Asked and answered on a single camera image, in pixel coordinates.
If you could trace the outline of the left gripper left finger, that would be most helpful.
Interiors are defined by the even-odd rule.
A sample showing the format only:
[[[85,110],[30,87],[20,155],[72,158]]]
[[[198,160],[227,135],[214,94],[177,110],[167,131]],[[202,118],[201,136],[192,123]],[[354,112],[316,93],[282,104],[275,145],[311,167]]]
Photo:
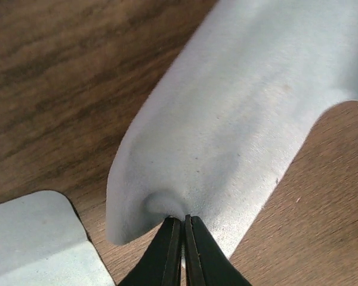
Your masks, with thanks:
[[[168,217],[119,286],[175,286],[181,279],[181,221]]]

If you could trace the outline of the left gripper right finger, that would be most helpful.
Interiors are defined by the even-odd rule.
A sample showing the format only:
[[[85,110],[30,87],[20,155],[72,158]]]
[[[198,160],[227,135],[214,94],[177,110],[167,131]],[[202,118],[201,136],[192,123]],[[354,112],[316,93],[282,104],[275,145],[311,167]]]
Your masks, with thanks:
[[[226,258],[200,217],[186,216],[183,235],[187,285],[251,284]]]

